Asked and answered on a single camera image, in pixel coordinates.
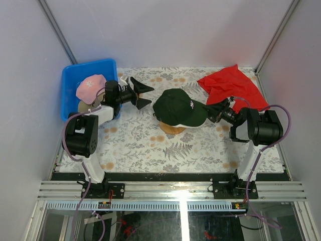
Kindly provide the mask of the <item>red cloth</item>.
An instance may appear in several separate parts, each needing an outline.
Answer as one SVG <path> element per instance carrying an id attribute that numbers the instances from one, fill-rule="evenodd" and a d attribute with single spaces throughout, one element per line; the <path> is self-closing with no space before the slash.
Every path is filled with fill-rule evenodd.
<path id="1" fill-rule="evenodd" d="M 228 97 L 236 97 L 232 109 L 239 112 L 244 107 L 261 110 L 268 106 L 258 87 L 243 74 L 237 65 L 223 68 L 198 80 L 209 95 L 206 104 L 216 104 Z"/>

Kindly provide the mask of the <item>dark green cap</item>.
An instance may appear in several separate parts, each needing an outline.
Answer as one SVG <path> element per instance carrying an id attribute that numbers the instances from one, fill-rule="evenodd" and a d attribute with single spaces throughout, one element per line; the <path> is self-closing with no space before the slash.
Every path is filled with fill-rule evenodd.
<path id="1" fill-rule="evenodd" d="M 152 108 L 154 116 L 168 124 L 182 123 L 188 118 L 199 118 L 206 121 L 205 105 L 193 100 L 180 88 L 165 90 L 155 101 Z"/>

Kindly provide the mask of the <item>wooden hat stand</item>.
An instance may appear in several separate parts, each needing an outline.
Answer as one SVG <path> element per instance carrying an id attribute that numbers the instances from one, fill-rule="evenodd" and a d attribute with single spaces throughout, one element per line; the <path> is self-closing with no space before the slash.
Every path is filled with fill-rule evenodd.
<path id="1" fill-rule="evenodd" d="M 186 129 L 185 127 L 172 127 L 163 122 L 159 123 L 159 127 L 167 135 L 178 135 Z"/>

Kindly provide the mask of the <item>khaki cap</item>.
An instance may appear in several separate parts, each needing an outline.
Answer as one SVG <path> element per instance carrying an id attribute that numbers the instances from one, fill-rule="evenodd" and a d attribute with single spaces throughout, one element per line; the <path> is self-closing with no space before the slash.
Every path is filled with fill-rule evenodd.
<path id="1" fill-rule="evenodd" d="M 80 101 L 78 104 L 78 112 L 87 112 L 89 109 L 97 108 L 103 101 L 104 93 L 101 93 L 92 104 L 86 104 L 84 101 Z"/>

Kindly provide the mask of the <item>white cap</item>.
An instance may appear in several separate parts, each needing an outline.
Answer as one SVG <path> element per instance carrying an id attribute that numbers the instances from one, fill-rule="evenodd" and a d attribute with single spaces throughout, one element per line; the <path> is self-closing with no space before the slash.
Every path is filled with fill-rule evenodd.
<path id="1" fill-rule="evenodd" d="M 156 118 L 160 123 L 166 124 L 170 127 L 174 127 L 174 128 L 188 128 L 188 129 L 193 129 L 193 128 L 198 128 L 201 127 L 205 120 L 203 119 L 199 119 L 199 118 L 188 118 L 186 120 L 184 120 L 182 123 L 178 123 L 178 124 L 168 124 L 164 121 L 162 121 L 159 117 Z"/>

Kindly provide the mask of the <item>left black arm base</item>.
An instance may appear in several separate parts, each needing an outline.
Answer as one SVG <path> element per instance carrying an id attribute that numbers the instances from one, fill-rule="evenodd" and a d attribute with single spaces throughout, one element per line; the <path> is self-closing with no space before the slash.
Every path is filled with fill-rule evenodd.
<path id="1" fill-rule="evenodd" d="M 124 183 L 109 183 L 103 180 L 102 183 L 91 183 L 85 198 L 87 199 L 123 199 L 125 193 Z"/>

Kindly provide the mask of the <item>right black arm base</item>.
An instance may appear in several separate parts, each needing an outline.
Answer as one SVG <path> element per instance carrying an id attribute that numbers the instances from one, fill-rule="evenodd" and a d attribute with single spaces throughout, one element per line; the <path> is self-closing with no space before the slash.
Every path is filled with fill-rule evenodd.
<path id="1" fill-rule="evenodd" d="M 213 182 L 215 199 L 245 199 L 246 193 L 250 199 L 258 199 L 258 192 L 255 181 L 249 182 L 246 191 L 247 181 L 232 176 L 228 182 Z"/>

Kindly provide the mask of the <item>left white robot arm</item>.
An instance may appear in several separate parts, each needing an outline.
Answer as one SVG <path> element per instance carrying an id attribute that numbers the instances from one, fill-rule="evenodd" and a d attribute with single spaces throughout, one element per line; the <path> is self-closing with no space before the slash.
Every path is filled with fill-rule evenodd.
<path id="1" fill-rule="evenodd" d="M 78 87 L 76 96 L 88 108 L 69 115 L 62 131 L 62 146 L 69 158 L 81 165 L 86 181 L 94 183 L 92 192 L 97 197 L 104 198 L 110 191 L 103 182 L 105 172 L 96 154 L 99 126 L 116 119 L 124 103 L 130 102 L 138 110 L 149 105 L 151 100 L 140 95 L 153 90 L 134 77 L 107 81 L 103 75 L 92 75 Z"/>

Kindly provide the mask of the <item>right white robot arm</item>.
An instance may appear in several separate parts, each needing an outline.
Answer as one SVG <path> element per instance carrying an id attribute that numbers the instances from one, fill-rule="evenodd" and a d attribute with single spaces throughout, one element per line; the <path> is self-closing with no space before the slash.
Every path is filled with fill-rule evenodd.
<path id="1" fill-rule="evenodd" d="M 231 124 L 231 141 L 249 144 L 245 157 L 236 170 L 237 181 L 229 185 L 229 193 L 234 198 L 242 197 L 247 191 L 242 181 L 256 180 L 262 153 L 283 140 L 287 134 L 272 107 L 280 108 L 279 105 L 268 105 L 260 110 L 244 107 L 236 112 L 230 107 L 229 99 L 206 106 L 211 122 L 218 123 L 224 120 Z"/>

